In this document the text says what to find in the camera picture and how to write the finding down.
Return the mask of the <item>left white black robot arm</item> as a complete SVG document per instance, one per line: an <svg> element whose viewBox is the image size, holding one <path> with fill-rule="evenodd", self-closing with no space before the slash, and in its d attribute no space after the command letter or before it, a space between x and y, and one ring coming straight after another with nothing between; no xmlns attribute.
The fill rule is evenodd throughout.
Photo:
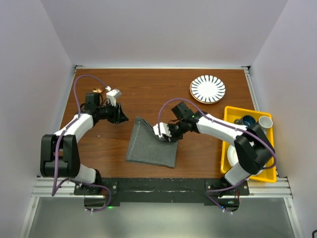
<svg viewBox="0 0 317 238"><path fill-rule="evenodd" d="M106 93L103 101L101 93L85 95L73 119L54 134L46 134L41 141L40 172L44 177L69 178L85 183L85 189L98 194L103 183L98 179L97 170L88 168L80 162L78 142L100 120L113 124L128 121L117 99L122 95L118 89Z"/></svg>

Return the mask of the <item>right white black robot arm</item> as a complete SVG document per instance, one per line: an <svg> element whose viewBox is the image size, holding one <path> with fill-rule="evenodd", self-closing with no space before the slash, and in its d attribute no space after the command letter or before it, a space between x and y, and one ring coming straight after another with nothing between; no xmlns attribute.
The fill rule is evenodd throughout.
<svg viewBox="0 0 317 238"><path fill-rule="evenodd" d="M177 122L158 123L159 138L174 142L190 131L213 136L235 149L238 162L223 176L224 180L220 183L223 193L231 195L244 180L275 167L275 149L258 124L245 126L230 123L217 119L200 108L193 112L184 102L171 110Z"/></svg>

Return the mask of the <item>grey cloth napkin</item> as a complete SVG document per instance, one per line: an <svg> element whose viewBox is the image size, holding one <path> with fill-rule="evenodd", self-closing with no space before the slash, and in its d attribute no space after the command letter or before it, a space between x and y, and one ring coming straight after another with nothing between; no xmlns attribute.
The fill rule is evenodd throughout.
<svg viewBox="0 0 317 238"><path fill-rule="evenodd" d="M152 125L135 118L125 160L130 163L175 168L178 142L160 140Z"/></svg>

